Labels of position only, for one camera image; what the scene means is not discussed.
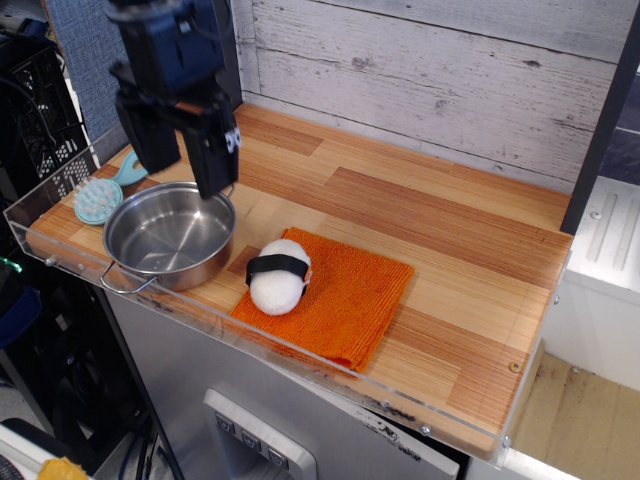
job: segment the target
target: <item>white wooden wall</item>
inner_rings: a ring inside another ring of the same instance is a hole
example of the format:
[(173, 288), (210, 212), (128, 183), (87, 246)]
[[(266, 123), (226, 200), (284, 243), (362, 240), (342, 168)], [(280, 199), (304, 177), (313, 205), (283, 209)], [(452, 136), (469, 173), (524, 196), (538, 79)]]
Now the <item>white wooden wall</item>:
[(232, 0), (245, 101), (570, 193), (638, 0)]

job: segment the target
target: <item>yellow object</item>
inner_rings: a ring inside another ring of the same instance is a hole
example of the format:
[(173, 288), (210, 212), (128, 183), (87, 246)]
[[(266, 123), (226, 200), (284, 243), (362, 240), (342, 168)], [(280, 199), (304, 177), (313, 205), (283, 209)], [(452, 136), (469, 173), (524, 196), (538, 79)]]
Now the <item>yellow object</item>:
[(261, 312), (247, 292), (231, 316), (362, 372), (414, 268), (298, 228), (288, 229), (283, 238), (298, 242), (311, 257), (313, 277), (307, 293), (291, 312), (274, 317)]
[(53, 458), (42, 464), (37, 480), (88, 480), (87, 474), (68, 458)]

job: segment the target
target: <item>blue brush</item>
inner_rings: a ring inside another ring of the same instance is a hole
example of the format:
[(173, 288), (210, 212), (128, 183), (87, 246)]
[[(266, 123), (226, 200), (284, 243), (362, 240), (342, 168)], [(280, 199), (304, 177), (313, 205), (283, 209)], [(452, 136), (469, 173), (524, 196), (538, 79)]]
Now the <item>blue brush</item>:
[(147, 175), (144, 168), (134, 168), (137, 163), (138, 156), (131, 152), (112, 179), (89, 177), (78, 185), (73, 204), (78, 218), (89, 225), (104, 224), (124, 200), (121, 187), (133, 185)]

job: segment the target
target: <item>brush bristles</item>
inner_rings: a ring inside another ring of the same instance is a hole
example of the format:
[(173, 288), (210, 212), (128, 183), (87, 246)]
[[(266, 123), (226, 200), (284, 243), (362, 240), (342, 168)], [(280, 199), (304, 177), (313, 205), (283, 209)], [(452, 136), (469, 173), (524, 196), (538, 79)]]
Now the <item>brush bristles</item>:
[(75, 210), (86, 223), (103, 223), (122, 201), (122, 190), (110, 180), (88, 178), (75, 189)]

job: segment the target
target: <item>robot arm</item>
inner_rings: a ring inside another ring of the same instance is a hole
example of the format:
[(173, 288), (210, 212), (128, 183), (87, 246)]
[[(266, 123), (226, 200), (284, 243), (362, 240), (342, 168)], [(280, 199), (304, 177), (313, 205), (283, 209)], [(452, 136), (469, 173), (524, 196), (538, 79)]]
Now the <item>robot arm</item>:
[(107, 15), (129, 57), (110, 70), (116, 109), (142, 165), (175, 163), (179, 130), (202, 198), (236, 182), (240, 132), (216, 81), (225, 63), (211, 0), (110, 0)]

